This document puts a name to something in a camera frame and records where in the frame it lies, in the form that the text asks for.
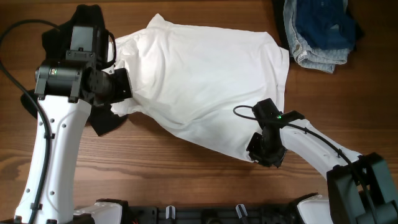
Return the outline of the white t-shirt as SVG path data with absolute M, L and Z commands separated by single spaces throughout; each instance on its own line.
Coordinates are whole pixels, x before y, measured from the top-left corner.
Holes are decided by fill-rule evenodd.
M 289 52 L 267 32 L 188 26 L 156 15 L 145 29 L 116 40 L 116 67 L 132 97 L 114 114 L 144 113 L 174 136 L 243 161 L 259 130 L 238 105 L 270 98 L 284 108 Z

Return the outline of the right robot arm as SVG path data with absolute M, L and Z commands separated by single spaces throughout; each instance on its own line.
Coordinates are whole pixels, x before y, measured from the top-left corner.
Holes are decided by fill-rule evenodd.
M 292 151 L 326 179 L 326 197 L 308 196 L 296 204 L 299 222 L 397 223 L 397 189 L 379 154 L 362 155 L 339 145 L 299 112 L 279 111 L 271 99 L 251 109 L 261 129 L 247 148 L 252 159 L 279 167 L 287 151 Z

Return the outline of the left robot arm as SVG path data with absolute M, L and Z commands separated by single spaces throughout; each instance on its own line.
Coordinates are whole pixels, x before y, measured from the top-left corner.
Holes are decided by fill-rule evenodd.
M 10 223 L 122 223 L 128 204 L 101 199 L 76 210 L 73 181 L 80 139 L 91 110 L 130 98 L 127 71 L 115 68 L 114 35 L 97 26 L 75 26 L 65 58 L 36 70 L 30 101 L 37 132 L 30 171 Z

